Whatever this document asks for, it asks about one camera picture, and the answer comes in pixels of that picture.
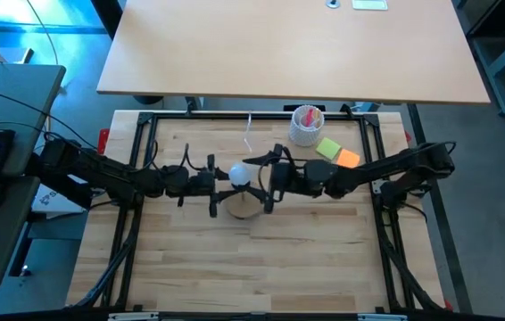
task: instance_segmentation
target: wooden tabletop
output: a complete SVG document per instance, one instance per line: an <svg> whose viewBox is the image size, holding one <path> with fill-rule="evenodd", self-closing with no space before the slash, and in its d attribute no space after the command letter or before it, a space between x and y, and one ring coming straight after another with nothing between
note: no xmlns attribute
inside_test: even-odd
<svg viewBox="0 0 505 321"><path fill-rule="evenodd" d="M98 92L489 103L450 0L129 0Z"/></svg>
<svg viewBox="0 0 505 321"><path fill-rule="evenodd" d="M116 111L107 156L128 161L137 115L138 111ZM380 113L379 118L387 155L406 148L399 113ZM202 166L206 155L214 153L218 166L228 171L235 162L251 156L243 141L244 127L241 120L161 119L157 164L178 163L189 143L195 166ZM288 121L254 120L249 135L253 155L281 143L295 158L320 158L313 148L289 142L288 127ZM327 121L322 136L363 153L359 126L354 122ZM268 175L269 170L264 170L265 182ZM218 190L228 189L228 182L218 183ZM202 312L373 312L377 306L387 308L367 185L342 200L286 194L275 204L273 214L247 220L231 217L223 204L219 216L210 218L208 202L207 197L186 198L185 205L178 208L177 200L167 197L146 199L128 296L130 307L143 304L145 310ZM410 202L420 206L417 200ZM403 209L400 215L410 270L443 305L426 222L413 210ZM117 217L118 210L112 206L90 211L69 304L84 297L105 270ZM393 271L403 304L401 279ZM120 272L116 280L120 282ZM114 286L114 299L119 284Z"/></svg>

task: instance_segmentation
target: orange sticky note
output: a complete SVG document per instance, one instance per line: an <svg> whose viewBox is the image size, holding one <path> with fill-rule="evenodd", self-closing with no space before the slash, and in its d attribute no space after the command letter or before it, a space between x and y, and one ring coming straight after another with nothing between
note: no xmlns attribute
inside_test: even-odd
<svg viewBox="0 0 505 321"><path fill-rule="evenodd" d="M342 149L340 156L338 156L338 160L335 163L342 167L353 169L358 167L360 164L360 156L355 152Z"/></svg>

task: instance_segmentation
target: sticky note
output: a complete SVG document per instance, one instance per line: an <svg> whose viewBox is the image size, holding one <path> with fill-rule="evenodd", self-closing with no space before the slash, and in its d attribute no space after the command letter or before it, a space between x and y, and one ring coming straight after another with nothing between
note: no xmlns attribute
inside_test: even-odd
<svg viewBox="0 0 505 321"><path fill-rule="evenodd" d="M342 149L340 156L338 156L338 160L335 163L339 166L353 169L358 167L360 164L360 156L355 152Z"/></svg>
<svg viewBox="0 0 505 321"><path fill-rule="evenodd" d="M356 10L387 10L386 0L352 0Z"/></svg>
<svg viewBox="0 0 505 321"><path fill-rule="evenodd" d="M330 138L324 137L318 147L316 147L316 152L319 152L322 156L332 160L338 151L342 148L340 144L331 140Z"/></svg>

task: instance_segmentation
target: white ball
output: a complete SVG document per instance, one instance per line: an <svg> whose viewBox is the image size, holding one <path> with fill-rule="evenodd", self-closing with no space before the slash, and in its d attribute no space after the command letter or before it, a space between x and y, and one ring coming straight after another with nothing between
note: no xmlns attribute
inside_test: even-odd
<svg viewBox="0 0 505 321"><path fill-rule="evenodd" d="M231 181L231 184L235 186L247 185L251 182L251 173L246 165L237 163L233 165L228 172L228 179Z"/></svg>

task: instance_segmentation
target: wooden table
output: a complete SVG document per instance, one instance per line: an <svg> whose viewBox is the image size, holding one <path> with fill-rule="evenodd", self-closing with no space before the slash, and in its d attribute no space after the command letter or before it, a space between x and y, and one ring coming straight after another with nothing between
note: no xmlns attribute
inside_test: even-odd
<svg viewBox="0 0 505 321"><path fill-rule="evenodd" d="M108 157L128 162L137 115L138 111L116 111ZM387 156L407 148L400 114L378 115ZM206 155L214 153L218 166L227 171L251 155L243 141L244 127L241 120L161 119L156 136L158 166L178 163L189 143L195 166L202 166ZM282 143L295 158L319 158L313 148L289 142L288 127L289 121L253 121L249 135L253 154L262 155ZM327 121L322 136L363 153L354 122ZM145 151L140 152L141 159ZM263 174L266 182L269 170ZM227 182L219 182L218 190L228 188ZM410 202L420 206L418 200ZM410 270L443 305L426 222L413 210L403 209L400 215ZM117 216L112 206L89 213L68 303L80 300L105 270ZM393 271L403 303L401 279ZM119 288L116 283L114 299ZM369 188L362 185L342 200L287 194L273 214L248 220L231 217L222 204L219 217L209 218L206 197L186 198L182 208L167 197L146 199L128 296L128 306L134 304L143 304L145 310L180 312L387 308Z"/></svg>
<svg viewBox="0 0 505 321"><path fill-rule="evenodd" d="M489 103L450 0L130 0L98 92Z"/></svg>

